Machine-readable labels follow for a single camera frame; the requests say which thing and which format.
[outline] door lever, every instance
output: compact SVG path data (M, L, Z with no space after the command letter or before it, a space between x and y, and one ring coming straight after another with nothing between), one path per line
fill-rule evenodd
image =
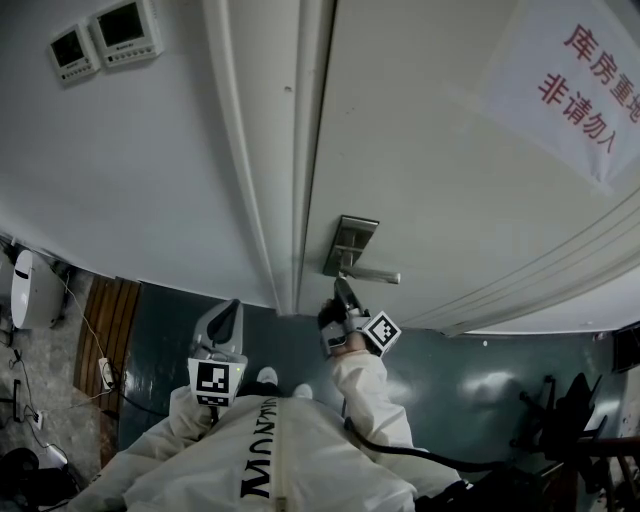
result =
M364 281L400 284L399 272L386 272L356 266L356 262L360 259L379 224L375 220L343 215L340 218L340 224L333 238L322 273L331 277L343 274Z

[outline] white paper with red text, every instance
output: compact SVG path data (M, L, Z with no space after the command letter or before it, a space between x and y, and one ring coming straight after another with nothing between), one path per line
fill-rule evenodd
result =
M487 115L596 184L640 155L640 52L592 0L530 0L485 89Z

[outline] door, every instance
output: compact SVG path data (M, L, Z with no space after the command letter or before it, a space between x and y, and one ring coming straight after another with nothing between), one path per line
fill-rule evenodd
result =
M478 329L638 265L637 163L603 193L483 114L487 73L517 37L521 7L338 3L299 312L317 314L332 295L322 269L343 214L380 222L358 264L401 283L353 288L405 327Z

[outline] thermostat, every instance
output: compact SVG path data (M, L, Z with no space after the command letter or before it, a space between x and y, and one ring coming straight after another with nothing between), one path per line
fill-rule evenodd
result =
M149 0L125 0L98 12L91 17L91 29L109 67L157 57L163 50Z
M64 83L100 69L100 61L87 29L78 24L56 36L49 45L49 53L56 73Z

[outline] white jacket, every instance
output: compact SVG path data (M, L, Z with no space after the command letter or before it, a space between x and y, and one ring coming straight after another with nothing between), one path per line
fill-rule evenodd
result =
M411 447L403 407L389 401L382 361L338 358L333 380L356 428L377 444ZM237 398L211 427L188 387L169 417L120 452L70 504L72 511L414 510L459 480L445 466L360 450L328 407L304 398Z

